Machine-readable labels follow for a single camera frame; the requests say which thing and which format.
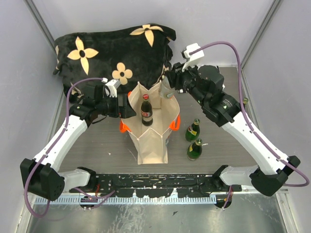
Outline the cola bottle red cap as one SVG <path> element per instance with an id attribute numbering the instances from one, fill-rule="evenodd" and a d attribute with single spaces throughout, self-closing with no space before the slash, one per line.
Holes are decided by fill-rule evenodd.
<path id="1" fill-rule="evenodd" d="M 144 94 L 143 102 L 141 105 L 141 116 L 142 116 L 142 124 L 146 127 L 149 127 L 153 123 L 153 110 L 150 102 L 150 98 L 148 94 Z"/>

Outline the clear glass bottle green cap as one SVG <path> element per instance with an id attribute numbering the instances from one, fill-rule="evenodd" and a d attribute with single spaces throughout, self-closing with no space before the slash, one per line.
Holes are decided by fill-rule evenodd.
<path id="1" fill-rule="evenodd" d="M 164 76 L 160 82 L 159 95 L 163 99 L 171 99 L 174 96 L 175 88 L 171 88 L 169 79 Z"/>

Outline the beige canvas bag orange handles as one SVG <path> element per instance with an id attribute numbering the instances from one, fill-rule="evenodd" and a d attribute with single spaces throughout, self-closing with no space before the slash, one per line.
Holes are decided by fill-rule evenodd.
<path id="1" fill-rule="evenodd" d="M 177 99 L 169 99 L 159 95 L 160 83 L 146 89 L 143 85 L 137 86 L 128 94 L 131 107 L 136 116 L 122 119 L 120 132 L 128 132 L 138 153 L 138 164 L 167 164 L 168 143 L 173 131 L 180 127 L 180 107 Z M 142 124 L 141 104 L 143 95 L 149 95 L 153 108 L 153 123 L 151 126 Z"/>

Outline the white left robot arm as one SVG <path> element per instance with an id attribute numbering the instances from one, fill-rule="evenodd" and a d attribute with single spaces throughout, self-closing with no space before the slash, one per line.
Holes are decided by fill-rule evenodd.
<path id="1" fill-rule="evenodd" d="M 106 84 L 86 85 L 81 103 L 67 107 L 66 118 L 45 148 L 32 160 L 24 159 L 20 171 L 24 191 L 54 201 L 64 192 L 76 187 L 86 192 L 97 188 L 96 172 L 79 167 L 70 172 L 59 172 L 59 168 L 75 141 L 99 115 L 114 118 L 130 118 L 136 115 L 127 94 L 117 92 L 120 81 Z"/>

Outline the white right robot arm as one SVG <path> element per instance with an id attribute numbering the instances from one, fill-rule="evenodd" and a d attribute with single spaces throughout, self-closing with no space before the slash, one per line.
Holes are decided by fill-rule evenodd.
<path id="1" fill-rule="evenodd" d="M 253 186 L 272 196 L 287 181 L 300 160 L 280 152 L 250 121 L 242 105 L 223 91 L 224 77 L 217 67 L 203 65 L 182 69 L 177 63 L 165 71 L 164 84 L 188 92 L 201 106 L 204 115 L 232 135 L 256 161 L 251 167 L 221 166 L 213 175 L 213 185 L 225 191 L 230 185 Z"/>

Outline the black blanket beige flowers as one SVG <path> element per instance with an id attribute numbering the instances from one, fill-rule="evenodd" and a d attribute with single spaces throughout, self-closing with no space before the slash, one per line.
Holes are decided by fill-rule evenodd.
<path id="1" fill-rule="evenodd" d="M 70 33 L 54 42 L 57 65 L 54 74 L 62 77 L 65 96 L 71 103 L 84 96 L 87 78 L 119 80 L 119 93 L 132 91 L 137 84 L 150 89 L 171 68 L 176 39 L 174 29 L 155 23 L 92 33 Z"/>

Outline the black white striped cloth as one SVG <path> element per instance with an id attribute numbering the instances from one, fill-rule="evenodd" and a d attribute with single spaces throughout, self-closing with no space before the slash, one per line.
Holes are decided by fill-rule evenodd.
<path id="1" fill-rule="evenodd" d="M 218 72 L 221 74 L 219 66 L 215 66 L 215 67 L 217 68 Z M 224 90 L 224 89 L 225 89 L 225 84 L 224 84 L 224 82 L 223 82 L 223 84 L 222 84 L 222 90 Z"/>

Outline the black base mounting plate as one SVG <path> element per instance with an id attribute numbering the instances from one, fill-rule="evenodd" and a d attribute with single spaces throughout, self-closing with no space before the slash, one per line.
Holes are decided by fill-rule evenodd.
<path id="1" fill-rule="evenodd" d="M 129 198 L 134 194 L 143 198 L 169 197 L 173 191 L 178 198 L 209 197 L 216 192 L 227 192 L 229 186 L 216 181 L 207 174 L 96 174 L 91 184 L 85 188 L 88 192 L 108 194 Z"/>

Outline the green bottle front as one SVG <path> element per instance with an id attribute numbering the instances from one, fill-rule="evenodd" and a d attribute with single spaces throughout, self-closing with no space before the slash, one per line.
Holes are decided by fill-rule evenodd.
<path id="1" fill-rule="evenodd" d="M 202 139 L 198 138 L 195 142 L 190 144 L 187 150 L 187 157 L 194 161 L 198 159 L 202 154 Z"/>

